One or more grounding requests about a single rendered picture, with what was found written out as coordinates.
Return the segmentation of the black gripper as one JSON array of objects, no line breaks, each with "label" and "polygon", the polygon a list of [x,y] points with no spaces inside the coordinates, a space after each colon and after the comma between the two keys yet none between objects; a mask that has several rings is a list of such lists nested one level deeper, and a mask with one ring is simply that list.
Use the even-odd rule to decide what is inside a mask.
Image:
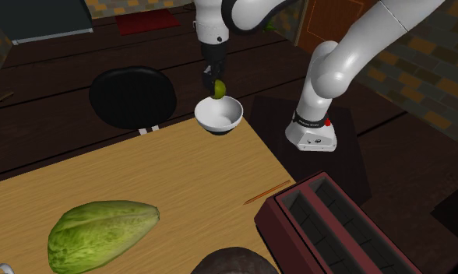
[{"label": "black gripper", "polygon": [[206,67],[203,70],[203,85],[210,93],[213,93],[215,80],[222,80],[224,76],[227,43],[201,43],[201,52],[206,61]]}]

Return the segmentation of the green lime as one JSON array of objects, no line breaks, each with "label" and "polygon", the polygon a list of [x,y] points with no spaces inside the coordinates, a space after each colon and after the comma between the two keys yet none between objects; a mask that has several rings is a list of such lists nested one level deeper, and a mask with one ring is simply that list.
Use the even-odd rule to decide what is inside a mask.
[{"label": "green lime", "polygon": [[226,95],[226,86],[223,81],[216,79],[213,83],[213,91],[211,92],[211,97],[214,100],[219,100]]}]

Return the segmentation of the white bowl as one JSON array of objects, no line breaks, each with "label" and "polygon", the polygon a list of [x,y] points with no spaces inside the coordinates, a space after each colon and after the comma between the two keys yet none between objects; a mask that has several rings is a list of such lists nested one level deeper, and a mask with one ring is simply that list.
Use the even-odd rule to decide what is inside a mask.
[{"label": "white bowl", "polygon": [[207,97],[197,103],[194,115],[199,125],[213,135],[226,135],[242,120],[244,108],[233,97]]}]

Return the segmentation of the black round chair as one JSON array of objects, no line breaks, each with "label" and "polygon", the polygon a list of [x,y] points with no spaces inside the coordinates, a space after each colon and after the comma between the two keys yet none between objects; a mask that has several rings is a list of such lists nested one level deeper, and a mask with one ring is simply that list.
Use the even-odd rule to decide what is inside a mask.
[{"label": "black round chair", "polygon": [[174,87],[161,71],[146,66],[114,68],[98,75],[90,105],[105,123],[144,135],[156,131],[177,107]]}]

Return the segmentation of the red rug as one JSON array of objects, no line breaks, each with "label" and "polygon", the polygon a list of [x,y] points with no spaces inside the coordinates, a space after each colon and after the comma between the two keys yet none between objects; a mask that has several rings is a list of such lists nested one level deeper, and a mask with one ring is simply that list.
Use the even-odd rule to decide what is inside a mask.
[{"label": "red rug", "polygon": [[180,26],[167,9],[116,16],[115,20],[122,36]]}]

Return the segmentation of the orange pencil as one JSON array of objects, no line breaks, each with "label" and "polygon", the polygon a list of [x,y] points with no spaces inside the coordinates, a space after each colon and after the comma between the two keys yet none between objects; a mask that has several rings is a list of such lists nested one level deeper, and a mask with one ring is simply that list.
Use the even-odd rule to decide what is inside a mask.
[{"label": "orange pencil", "polygon": [[256,200],[258,200],[258,199],[260,199],[260,198],[262,198],[262,197],[264,197],[264,196],[266,196],[268,194],[270,194],[270,193],[275,192],[276,190],[279,190],[283,186],[286,186],[286,185],[288,185],[290,183],[291,183],[291,180],[286,180],[285,182],[283,182],[281,184],[278,184],[277,186],[275,186],[275,187],[273,187],[271,189],[268,189],[268,190],[266,190],[266,191],[264,191],[264,192],[262,192],[262,193],[260,193],[260,194],[258,194],[256,196],[250,198],[249,200],[245,201],[243,203],[243,205],[248,205],[248,204],[250,204],[250,203],[252,203],[252,202],[254,202],[254,201],[256,201]]}]

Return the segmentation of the orange door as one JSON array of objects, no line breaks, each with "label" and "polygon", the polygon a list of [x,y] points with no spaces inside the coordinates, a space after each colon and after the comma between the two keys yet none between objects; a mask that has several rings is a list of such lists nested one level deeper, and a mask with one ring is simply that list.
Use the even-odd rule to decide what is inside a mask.
[{"label": "orange door", "polygon": [[340,42],[378,0],[305,0],[294,45],[308,53],[324,41]]}]

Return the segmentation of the dark robot stand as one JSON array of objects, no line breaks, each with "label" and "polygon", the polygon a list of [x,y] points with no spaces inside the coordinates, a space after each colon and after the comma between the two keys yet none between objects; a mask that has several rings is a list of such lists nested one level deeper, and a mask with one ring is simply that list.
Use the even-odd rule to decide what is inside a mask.
[{"label": "dark robot stand", "polygon": [[331,107],[337,147],[333,152],[303,152],[290,143],[285,129],[297,103],[272,97],[255,97],[249,124],[296,182],[325,171],[357,205],[371,197],[365,164],[358,144],[351,112]]}]

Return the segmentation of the dark cabinet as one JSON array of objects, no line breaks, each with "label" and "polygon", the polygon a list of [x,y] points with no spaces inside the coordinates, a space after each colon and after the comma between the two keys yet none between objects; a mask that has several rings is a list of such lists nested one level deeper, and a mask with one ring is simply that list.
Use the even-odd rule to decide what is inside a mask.
[{"label": "dark cabinet", "polygon": [[93,31],[85,0],[0,0],[0,29],[23,44]]}]

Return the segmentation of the brown round object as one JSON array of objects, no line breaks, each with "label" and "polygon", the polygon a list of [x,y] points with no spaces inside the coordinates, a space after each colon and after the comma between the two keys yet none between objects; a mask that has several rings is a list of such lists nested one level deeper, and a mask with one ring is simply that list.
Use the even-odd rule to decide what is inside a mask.
[{"label": "brown round object", "polygon": [[242,247],[222,248],[208,254],[191,274],[279,274],[263,256]]}]

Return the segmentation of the dark red toaster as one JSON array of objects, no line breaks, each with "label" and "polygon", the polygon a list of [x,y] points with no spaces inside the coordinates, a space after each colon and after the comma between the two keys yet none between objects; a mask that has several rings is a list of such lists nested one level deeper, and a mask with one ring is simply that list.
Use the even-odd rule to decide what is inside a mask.
[{"label": "dark red toaster", "polygon": [[267,198],[255,226],[281,274],[423,274],[325,172]]}]

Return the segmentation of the green lettuce head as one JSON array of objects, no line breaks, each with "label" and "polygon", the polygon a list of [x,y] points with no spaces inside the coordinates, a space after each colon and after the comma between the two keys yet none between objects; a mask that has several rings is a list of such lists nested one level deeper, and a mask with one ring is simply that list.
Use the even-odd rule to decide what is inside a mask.
[{"label": "green lettuce head", "polygon": [[89,202],[62,215],[48,235],[48,263],[56,274],[83,274],[113,261],[160,220],[157,207],[141,202]]}]

